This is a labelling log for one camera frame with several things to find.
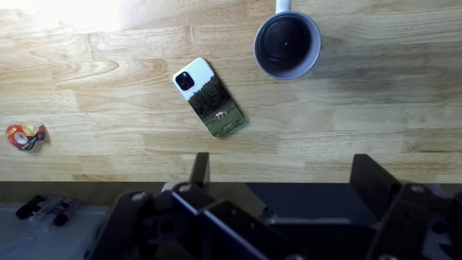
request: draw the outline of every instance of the black metal frame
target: black metal frame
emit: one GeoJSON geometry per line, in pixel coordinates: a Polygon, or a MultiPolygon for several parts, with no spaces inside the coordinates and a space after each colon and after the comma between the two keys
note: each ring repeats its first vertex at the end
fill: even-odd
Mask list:
{"type": "Polygon", "coordinates": [[[358,223],[262,223],[204,190],[207,153],[199,153],[189,181],[153,197],[124,193],[88,252],[116,258],[462,258],[462,193],[440,197],[417,183],[399,183],[366,154],[356,154],[349,183],[379,220],[358,223]],[[431,219],[447,226],[448,244],[427,251],[431,219]]]}

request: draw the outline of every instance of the wooden table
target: wooden table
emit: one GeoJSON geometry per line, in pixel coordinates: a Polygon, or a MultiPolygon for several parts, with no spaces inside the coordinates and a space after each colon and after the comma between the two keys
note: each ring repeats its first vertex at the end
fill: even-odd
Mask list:
{"type": "Polygon", "coordinates": [[[323,36],[277,82],[252,57],[271,0],[0,0],[0,125],[41,121],[33,153],[0,140],[1,180],[343,181],[355,153],[395,176],[462,181],[462,2],[294,0],[323,36]],[[248,116],[213,138],[170,76],[206,57],[248,116]]]}

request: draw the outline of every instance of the white phone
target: white phone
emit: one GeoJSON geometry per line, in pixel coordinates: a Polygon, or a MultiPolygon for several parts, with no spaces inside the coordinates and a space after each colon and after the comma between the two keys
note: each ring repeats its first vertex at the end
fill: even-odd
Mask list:
{"type": "Polygon", "coordinates": [[[215,137],[226,137],[245,122],[243,114],[203,57],[171,77],[173,83],[215,137]]]}

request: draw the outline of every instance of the mug rim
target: mug rim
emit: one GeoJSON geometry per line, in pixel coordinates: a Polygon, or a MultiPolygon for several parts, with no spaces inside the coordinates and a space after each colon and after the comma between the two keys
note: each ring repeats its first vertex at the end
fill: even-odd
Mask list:
{"type": "Polygon", "coordinates": [[[259,66],[259,69],[267,73],[268,76],[278,79],[278,80],[290,80],[290,79],[295,79],[300,77],[301,75],[304,75],[307,70],[310,70],[317,57],[320,54],[320,31],[319,27],[316,24],[316,21],[308,17],[307,14],[301,12],[301,11],[281,11],[281,12],[275,12],[271,17],[268,17],[256,30],[256,34],[254,37],[254,57],[259,66]],[[300,64],[297,64],[294,69],[290,69],[288,72],[281,72],[281,73],[271,73],[268,70],[265,70],[261,64],[261,62],[258,60],[256,56],[256,40],[261,37],[261,28],[264,25],[267,25],[271,20],[278,18],[280,15],[291,15],[291,17],[297,17],[301,18],[304,25],[308,28],[308,33],[311,36],[311,44],[310,44],[310,50],[308,53],[303,57],[303,62],[300,64]]]}

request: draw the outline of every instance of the phone case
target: phone case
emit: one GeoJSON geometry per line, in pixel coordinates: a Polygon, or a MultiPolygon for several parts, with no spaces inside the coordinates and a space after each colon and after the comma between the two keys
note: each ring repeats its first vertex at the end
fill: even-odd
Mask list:
{"type": "Polygon", "coordinates": [[[191,60],[171,80],[212,135],[225,137],[243,124],[241,109],[204,59],[191,60]],[[176,76],[183,72],[193,80],[193,86],[186,90],[176,82],[176,76]]]}

